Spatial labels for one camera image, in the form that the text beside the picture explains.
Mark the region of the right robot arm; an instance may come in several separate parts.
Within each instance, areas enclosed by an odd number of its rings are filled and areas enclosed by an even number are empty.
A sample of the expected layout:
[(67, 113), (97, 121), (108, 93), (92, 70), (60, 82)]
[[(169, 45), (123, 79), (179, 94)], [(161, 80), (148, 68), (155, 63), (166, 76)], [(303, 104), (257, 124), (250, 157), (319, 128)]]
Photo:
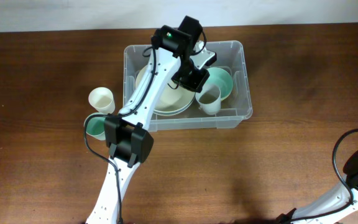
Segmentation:
[(358, 211), (358, 150), (348, 158), (343, 167), (343, 175), (340, 174), (336, 162), (340, 143), (354, 133), (358, 133), (358, 128), (345, 132), (333, 148), (331, 160), (339, 183), (313, 203), (279, 215), (276, 223), (338, 223), (346, 216)]

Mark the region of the mint green cup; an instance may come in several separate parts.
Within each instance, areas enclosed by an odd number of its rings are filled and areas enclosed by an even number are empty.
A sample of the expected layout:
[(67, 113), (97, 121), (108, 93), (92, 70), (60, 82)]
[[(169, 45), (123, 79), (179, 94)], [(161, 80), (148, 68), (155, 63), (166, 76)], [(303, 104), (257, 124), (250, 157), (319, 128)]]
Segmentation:
[(105, 141), (106, 135), (104, 131), (104, 120), (102, 113), (92, 113), (84, 121), (88, 121), (86, 126), (86, 134), (97, 140)]

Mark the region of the cream cup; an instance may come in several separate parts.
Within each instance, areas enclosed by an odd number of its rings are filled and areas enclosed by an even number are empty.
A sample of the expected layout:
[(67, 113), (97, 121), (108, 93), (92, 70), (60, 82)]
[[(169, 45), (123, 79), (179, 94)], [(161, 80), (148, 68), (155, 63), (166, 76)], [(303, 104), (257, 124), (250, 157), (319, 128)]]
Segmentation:
[(88, 95), (88, 102), (98, 112), (103, 114), (114, 113), (116, 109), (114, 95), (106, 87), (97, 87)]

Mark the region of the clear plastic storage container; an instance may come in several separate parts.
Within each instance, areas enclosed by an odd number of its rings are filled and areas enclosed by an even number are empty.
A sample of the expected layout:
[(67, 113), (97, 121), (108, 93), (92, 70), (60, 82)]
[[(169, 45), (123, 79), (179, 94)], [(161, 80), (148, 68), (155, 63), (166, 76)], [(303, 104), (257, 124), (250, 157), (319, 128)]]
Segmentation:
[[(135, 91), (135, 78), (149, 61), (142, 56), (146, 45), (128, 45), (124, 49), (123, 103), (127, 103)], [(241, 121), (252, 116), (253, 108), (247, 77), (244, 48), (237, 40), (208, 42), (206, 49), (217, 53), (213, 67), (227, 71), (233, 81), (231, 94), (222, 101), (221, 109), (209, 116), (194, 101), (183, 112), (175, 116), (153, 114), (149, 132), (174, 129), (235, 128)]]

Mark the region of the mint green bowl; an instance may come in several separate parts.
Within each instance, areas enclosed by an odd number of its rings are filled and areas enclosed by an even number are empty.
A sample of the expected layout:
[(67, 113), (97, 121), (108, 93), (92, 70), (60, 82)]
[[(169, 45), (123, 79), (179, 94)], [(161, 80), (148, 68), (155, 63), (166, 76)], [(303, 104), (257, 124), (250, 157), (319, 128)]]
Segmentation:
[(210, 67), (207, 71), (209, 72), (209, 78), (206, 84), (216, 85), (221, 92), (221, 101), (225, 100), (234, 87), (230, 73), (219, 67)]

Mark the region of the grey cup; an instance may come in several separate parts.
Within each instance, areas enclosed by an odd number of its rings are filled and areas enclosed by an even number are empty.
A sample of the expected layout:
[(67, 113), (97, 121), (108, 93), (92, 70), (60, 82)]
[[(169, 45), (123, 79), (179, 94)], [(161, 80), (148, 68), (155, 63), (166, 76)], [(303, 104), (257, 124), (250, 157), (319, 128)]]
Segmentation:
[(200, 109), (207, 115), (215, 115), (221, 109), (221, 91), (218, 86), (204, 84), (202, 91), (195, 94)]

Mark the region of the beige plate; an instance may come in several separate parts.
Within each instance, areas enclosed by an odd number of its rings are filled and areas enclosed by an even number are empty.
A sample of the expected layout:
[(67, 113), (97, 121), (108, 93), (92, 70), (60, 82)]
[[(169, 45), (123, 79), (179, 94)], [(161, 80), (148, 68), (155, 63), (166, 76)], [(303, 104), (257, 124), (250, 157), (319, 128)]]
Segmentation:
[(195, 92), (189, 91), (181, 86), (174, 90), (167, 85), (156, 106), (159, 103), (164, 104), (165, 106), (169, 106), (177, 103), (181, 98), (189, 99), (192, 97), (195, 97)]

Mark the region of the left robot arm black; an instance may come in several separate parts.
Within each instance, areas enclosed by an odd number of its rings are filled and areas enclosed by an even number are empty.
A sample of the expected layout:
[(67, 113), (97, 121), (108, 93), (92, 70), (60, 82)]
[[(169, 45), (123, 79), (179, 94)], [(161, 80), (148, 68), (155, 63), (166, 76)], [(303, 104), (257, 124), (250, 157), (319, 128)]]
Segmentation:
[(146, 72), (130, 100), (118, 114), (105, 114), (108, 170), (87, 223), (123, 223), (122, 201), (136, 169), (149, 156), (154, 139), (148, 132), (155, 105), (169, 81), (200, 92), (209, 77), (205, 66), (216, 54), (197, 45), (204, 37), (200, 25), (163, 26), (151, 37)]

